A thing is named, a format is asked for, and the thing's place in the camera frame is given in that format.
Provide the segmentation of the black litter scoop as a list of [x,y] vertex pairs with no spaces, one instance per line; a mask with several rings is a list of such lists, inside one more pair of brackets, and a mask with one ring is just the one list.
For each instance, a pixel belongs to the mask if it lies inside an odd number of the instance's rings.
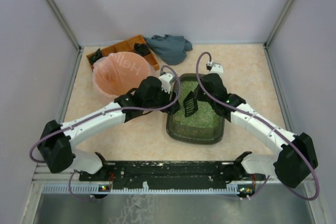
[[194,91],[190,91],[186,98],[183,100],[184,116],[190,117],[198,110],[197,99]]

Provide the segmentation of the dark litter box tray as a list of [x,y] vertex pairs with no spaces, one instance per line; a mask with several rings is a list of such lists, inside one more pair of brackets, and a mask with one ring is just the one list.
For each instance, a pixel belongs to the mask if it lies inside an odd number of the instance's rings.
[[196,74],[185,73],[180,76],[180,81],[180,106],[174,114],[167,116],[167,134],[175,140],[191,144],[211,145],[220,142],[224,135],[225,119],[218,116],[210,104],[197,101],[198,110],[191,116],[185,116],[183,101],[198,86]]

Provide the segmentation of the pink bag-lined trash bin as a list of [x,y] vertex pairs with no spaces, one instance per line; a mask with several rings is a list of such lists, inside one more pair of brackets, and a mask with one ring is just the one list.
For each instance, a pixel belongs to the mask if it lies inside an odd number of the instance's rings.
[[154,68],[133,52],[111,53],[93,64],[94,92],[102,104],[137,88],[148,76],[156,76]]

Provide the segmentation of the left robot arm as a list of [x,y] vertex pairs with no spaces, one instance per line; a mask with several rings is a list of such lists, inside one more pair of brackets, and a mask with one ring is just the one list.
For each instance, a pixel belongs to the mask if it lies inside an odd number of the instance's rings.
[[102,169],[104,158],[98,153],[89,153],[77,149],[77,146],[95,134],[110,127],[127,123],[147,112],[167,113],[177,104],[177,94],[172,86],[179,79],[171,73],[161,76],[149,76],[138,88],[117,97],[102,109],[82,118],[57,123],[48,122],[37,148],[52,174],[66,169],[95,174]]

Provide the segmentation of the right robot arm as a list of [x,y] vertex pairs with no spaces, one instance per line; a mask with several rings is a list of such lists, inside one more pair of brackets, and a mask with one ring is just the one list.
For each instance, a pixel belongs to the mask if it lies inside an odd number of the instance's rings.
[[313,140],[306,134],[287,131],[256,112],[243,98],[227,92],[217,73],[200,77],[196,97],[208,102],[215,113],[260,140],[270,155],[245,152],[236,162],[247,174],[276,176],[289,188],[296,188],[318,166]]

